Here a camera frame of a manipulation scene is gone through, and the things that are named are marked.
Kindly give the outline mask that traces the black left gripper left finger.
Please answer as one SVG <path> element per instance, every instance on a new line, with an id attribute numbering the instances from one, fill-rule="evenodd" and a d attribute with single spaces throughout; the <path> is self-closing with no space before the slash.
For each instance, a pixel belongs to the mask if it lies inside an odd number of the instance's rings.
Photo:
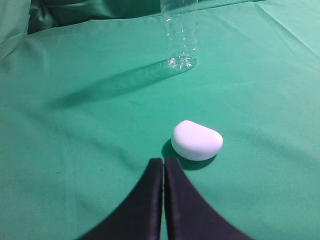
<path id="1" fill-rule="evenodd" d="M 159 240 L 163 207 L 163 161 L 152 158 L 121 204 L 81 240 Z"/>

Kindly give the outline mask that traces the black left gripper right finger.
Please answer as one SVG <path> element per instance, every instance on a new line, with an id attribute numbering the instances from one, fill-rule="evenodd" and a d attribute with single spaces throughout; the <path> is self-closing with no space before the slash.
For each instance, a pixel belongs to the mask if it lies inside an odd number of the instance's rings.
<path id="1" fill-rule="evenodd" d="M 164 164 L 164 209 L 169 240 L 250 240 L 201 196 L 177 158 Z"/>

